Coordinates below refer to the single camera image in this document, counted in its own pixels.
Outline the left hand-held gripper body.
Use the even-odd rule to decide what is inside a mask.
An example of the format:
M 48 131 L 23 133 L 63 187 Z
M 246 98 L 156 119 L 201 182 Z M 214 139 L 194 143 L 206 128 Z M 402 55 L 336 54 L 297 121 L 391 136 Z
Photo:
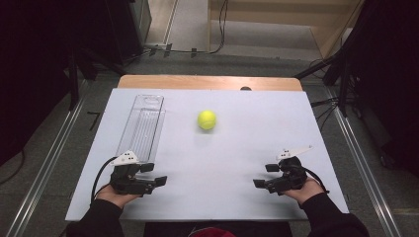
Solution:
M 111 162 L 114 171 L 110 184 L 120 195 L 150 195 L 155 189 L 154 181 L 139 179 L 136 174 L 142 164 L 133 151 L 126 151 Z

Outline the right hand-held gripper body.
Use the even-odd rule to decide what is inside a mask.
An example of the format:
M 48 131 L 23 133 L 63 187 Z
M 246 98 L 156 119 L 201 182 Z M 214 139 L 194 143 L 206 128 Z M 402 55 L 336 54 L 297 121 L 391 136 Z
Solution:
M 305 168 L 301 165 L 298 155 L 312 149 L 311 145 L 284 149 L 276 156 L 276 160 L 280 166 L 282 175 L 279 178 L 265 181 L 266 190 L 272 194 L 277 193 L 279 196 L 282 192 L 288 190 L 299 190 L 302 188 L 307 179 Z

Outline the clear plastic container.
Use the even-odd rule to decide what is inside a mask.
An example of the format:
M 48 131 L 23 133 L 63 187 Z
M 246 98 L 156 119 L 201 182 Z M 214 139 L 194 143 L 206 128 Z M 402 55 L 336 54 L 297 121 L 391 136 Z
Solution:
M 133 154 L 130 161 L 153 163 L 165 117 L 164 97 L 137 95 L 132 104 L 117 156 Z

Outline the yellow tennis ball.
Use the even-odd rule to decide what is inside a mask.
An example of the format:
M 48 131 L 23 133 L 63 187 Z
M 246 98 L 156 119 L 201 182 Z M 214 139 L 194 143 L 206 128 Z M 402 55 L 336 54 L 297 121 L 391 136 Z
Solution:
M 198 115 L 198 126 L 204 130 L 213 129 L 216 125 L 216 115 L 213 111 L 202 111 Z

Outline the person's left hand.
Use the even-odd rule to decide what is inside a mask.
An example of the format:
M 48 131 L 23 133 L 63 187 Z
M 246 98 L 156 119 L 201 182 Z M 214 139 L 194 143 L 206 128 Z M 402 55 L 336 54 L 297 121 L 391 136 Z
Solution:
M 101 189 L 96 194 L 96 199 L 109 201 L 118 206 L 120 209 L 123 209 L 126 204 L 135 200 L 136 198 L 141 198 L 141 195 L 120 195 L 113 189 L 111 185 L 101 187 Z

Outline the person's right hand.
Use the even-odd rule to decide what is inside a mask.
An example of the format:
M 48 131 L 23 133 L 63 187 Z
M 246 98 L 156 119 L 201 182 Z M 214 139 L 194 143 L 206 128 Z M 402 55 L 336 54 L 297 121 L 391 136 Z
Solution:
M 301 189 L 285 191 L 284 195 L 295 199 L 299 204 L 304 204 L 310 198 L 323 192 L 324 190 L 317 181 L 307 178 Z

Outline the white board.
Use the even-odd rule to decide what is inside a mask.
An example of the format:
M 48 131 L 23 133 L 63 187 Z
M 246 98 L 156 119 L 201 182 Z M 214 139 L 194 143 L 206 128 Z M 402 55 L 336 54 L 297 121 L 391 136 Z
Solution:
M 165 118 L 152 177 L 167 183 L 129 203 L 125 219 L 141 221 L 303 220 L 289 197 L 257 189 L 272 179 L 265 165 L 284 149 L 311 145 L 298 156 L 317 174 L 341 211 L 348 209 L 304 92 L 161 90 Z M 198 115 L 213 111 L 204 130 Z

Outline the person's red clothing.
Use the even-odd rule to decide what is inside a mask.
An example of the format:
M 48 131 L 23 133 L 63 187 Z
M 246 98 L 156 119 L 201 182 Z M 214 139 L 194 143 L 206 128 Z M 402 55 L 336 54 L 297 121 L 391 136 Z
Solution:
M 215 228 L 215 227 L 209 227 L 209 228 L 203 228 L 196 231 L 193 231 L 188 237 L 236 237 L 231 232 Z

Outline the wooden table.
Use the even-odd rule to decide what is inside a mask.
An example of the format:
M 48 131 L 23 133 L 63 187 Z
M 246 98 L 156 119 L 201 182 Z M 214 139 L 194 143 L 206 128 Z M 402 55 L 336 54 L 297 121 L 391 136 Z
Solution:
M 180 89 L 180 90 L 240 90 L 301 91 L 296 78 L 202 76 L 202 75 L 124 75 L 119 88 Z

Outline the black stand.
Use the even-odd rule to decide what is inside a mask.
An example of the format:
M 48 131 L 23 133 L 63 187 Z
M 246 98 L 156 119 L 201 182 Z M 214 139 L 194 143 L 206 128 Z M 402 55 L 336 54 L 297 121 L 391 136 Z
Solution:
M 337 82 L 337 80 L 340 80 L 337 105 L 341 114 L 346 117 L 347 92 L 349 88 L 351 70 L 350 63 L 347 59 L 347 53 L 344 49 L 339 49 L 332 56 L 322 59 L 318 63 L 309 66 L 307 69 L 297 73 L 294 78 L 300 80 L 325 67 L 327 67 L 327 71 L 322 79 L 325 86 L 332 86 Z
M 98 71 L 93 65 L 93 59 L 94 52 L 88 48 L 72 47 L 68 52 L 70 111 L 75 109 L 80 100 L 77 73 L 81 72 L 87 80 L 95 80 L 98 75 Z

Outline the black curtain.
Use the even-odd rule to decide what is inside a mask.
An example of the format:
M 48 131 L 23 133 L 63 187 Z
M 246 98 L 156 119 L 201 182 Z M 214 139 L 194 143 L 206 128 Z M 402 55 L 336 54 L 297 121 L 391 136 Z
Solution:
M 365 0 L 348 41 L 382 162 L 419 178 L 419 0 Z
M 0 166 L 69 93 L 68 52 L 84 0 L 0 0 Z

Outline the black cabinet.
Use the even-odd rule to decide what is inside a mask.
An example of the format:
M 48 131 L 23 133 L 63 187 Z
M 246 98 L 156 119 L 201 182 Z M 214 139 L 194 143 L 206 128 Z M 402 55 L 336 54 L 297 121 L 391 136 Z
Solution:
M 113 38 L 116 40 L 116 60 L 119 64 L 143 53 L 152 17 L 148 0 L 106 0 Z

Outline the metal floor rail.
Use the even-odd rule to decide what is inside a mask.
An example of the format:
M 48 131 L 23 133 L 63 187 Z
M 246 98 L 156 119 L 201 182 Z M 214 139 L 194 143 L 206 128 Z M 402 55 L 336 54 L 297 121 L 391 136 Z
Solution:
M 60 127 L 60 130 L 55 137 L 43 163 L 38 171 L 31 188 L 25 195 L 22 204 L 12 222 L 6 237 L 22 237 L 26 227 L 41 199 L 43 190 L 49 180 L 49 177 L 59 159 L 61 151 L 65 145 L 66 140 L 74 126 L 80 111 L 84 105 L 85 98 L 82 97 L 76 104 L 72 111 L 68 112 L 66 118 Z
M 349 146 L 352 157 L 370 197 L 383 232 L 386 237 L 402 237 L 392 211 L 389 208 L 389 205 L 378 185 L 377 179 L 375 178 L 361 145 L 350 125 L 349 119 L 345 117 L 342 112 L 344 109 L 343 99 L 337 100 L 337 106 L 338 109 L 335 112 L 335 117 L 338 120 L 342 133 Z

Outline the wooden shelf frame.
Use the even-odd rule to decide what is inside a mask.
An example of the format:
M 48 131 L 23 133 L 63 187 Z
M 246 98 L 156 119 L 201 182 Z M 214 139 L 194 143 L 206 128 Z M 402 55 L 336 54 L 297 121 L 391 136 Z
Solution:
M 223 2 L 227 13 L 227 51 L 296 59 L 327 58 L 357 21 L 364 0 L 206 0 L 209 40 L 215 45 Z

